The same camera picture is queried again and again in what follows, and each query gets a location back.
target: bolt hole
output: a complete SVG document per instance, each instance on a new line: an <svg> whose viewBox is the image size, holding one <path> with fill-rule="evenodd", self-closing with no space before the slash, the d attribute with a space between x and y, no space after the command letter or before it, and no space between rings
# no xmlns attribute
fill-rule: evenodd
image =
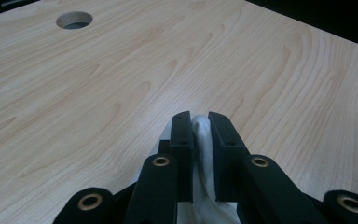
<svg viewBox="0 0 358 224"><path fill-rule="evenodd" d="M348 196L340 195L338 203L347 210L358 214L358 201Z"/></svg>
<svg viewBox="0 0 358 224"><path fill-rule="evenodd" d="M269 166L269 162L266 161L263 158L260 158L260 157L252 158L252 163L254 165L256 165L256 166L259 166L259 167L267 167L267 166Z"/></svg>
<svg viewBox="0 0 358 224"><path fill-rule="evenodd" d="M90 25L92 16L87 12L74 11L62 14L56 21L62 29L75 30Z"/></svg>
<svg viewBox="0 0 358 224"><path fill-rule="evenodd" d="M165 157L157 157L155 159L153 159L153 164L155 166L166 166L170 163L170 160L168 160L168 158Z"/></svg>
<svg viewBox="0 0 358 224"><path fill-rule="evenodd" d="M92 193L80 199L77 207L83 211L89 211L98 207L103 202L103 197L100 194Z"/></svg>

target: white cloth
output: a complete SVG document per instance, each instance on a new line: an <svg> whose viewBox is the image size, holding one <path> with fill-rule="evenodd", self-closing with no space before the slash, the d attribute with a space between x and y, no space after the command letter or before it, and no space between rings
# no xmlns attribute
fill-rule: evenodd
<svg viewBox="0 0 358 224"><path fill-rule="evenodd" d="M199 149L193 167L194 203L179 203L178 223L240 223L235 203L215 201L211 122L206 116L197 115L192 126Z"/></svg>

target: black plastic part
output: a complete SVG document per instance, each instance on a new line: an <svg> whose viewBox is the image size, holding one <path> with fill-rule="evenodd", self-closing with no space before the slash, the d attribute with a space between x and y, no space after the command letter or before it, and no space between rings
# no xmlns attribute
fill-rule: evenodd
<svg viewBox="0 0 358 224"><path fill-rule="evenodd" d="M257 210L255 204L249 200L249 196L240 200L237 204L238 219L241 224L265 224L263 217Z"/></svg>
<svg viewBox="0 0 358 224"><path fill-rule="evenodd" d="M331 223L358 224L357 194L346 190L329 191L324 195L322 209Z"/></svg>
<svg viewBox="0 0 358 224"><path fill-rule="evenodd" d="M322 211L322 202L319 202L319 200L309 196L306 193L303 193L305 197L313 204L313 206L318 209L320 212Z"/></svg>
<svg viewBox="0 0 358 224"><path fill-rule="evenodd" d="M158 143L158 153L170 154L170 140L160 140Z"/></svg>
<svg viewBox="0 0 358 224"><path fill-rule="evenodd" d="M124 223L176 223L176 195L175 157L168 154L150 156L142 168Z"/></svg>
<svg viewBox="0 0 358 224"><path fill-rule="evenodd" d="M172 118L169 154L178 163L178 202L193 202L194 139L188 111Z"/></svg>
<svg viewBox="0 0 358 224"><path fill-rule="evenodd" d="M246 156L241 163L241 179L242 190L248 192L248 200L262 213L265 223L328 223L274 160Z"/></svg>
<svg viewBox="0 0 358 224"><path fill-rule="evenodd" d="M113 196L112 206L108 211L109 224L123 223L135 186L136 182Z"/></svg>
<svg viewBox="0 0 358 224"><path fill-rule="evenodd" d="M102 196L102 202L99 206L89 211L83 211L79 208L78 204L80 200L91 194L98 194ZM79 191L72 196L69 202L61 210L54 220L54 224L104 224L111 220L111 202L113 201L113 195L106 189L89 188Z"/></svg>
<svg viewBox="0 0 358 224"><path fill-rule="evenodd" d="M216 200L236 202L239 198L237 167L250 152L229 118L209 112L213 139L213 169Z"/></svg>

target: light wood desk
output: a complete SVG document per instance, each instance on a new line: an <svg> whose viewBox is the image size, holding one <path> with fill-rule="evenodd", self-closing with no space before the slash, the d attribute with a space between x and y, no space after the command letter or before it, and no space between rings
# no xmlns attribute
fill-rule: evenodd
<svg viewBox="0 0 358 224"><path fill-rule="evenodd" d="M69 11L92 24L59 28ZM241 0L45 0L0 15L0 223L123 189L185 110L319 200L358 193L357 44Z"/></svg>

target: metal grommet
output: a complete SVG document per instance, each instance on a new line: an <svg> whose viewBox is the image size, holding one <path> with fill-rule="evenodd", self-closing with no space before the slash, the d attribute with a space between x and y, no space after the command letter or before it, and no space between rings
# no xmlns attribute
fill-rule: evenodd
<svg viewBox="0 0 358 224"><path fill-rule="evenodd" d="M93 199L92 203L87 203L86 202L87 199ZM98 207L102 202L103 202L103 196L97 193L91 193L81 198L77 204L77 207L80 210L89 211Z"/></svg>
<svg viewBox="0 0 358 224"><path fill-rule="evenodd" d="M252 163L259 167L268 167L269 166L269 162L261 157L253 157Z"/></svg>
<svg viewBox="0 0 358 224"><path fill-rule="evenodd" d="M166 166L170 163L170 160L166 157L157 157L153 159L153 165L155 166Z"/></svg>
<svg viewBox="0 0 358 224"><path fill-rule="evenodd" d="M339 195L338 203L347 210L358 214L358 201L352 197L346 195Z"/></svg>

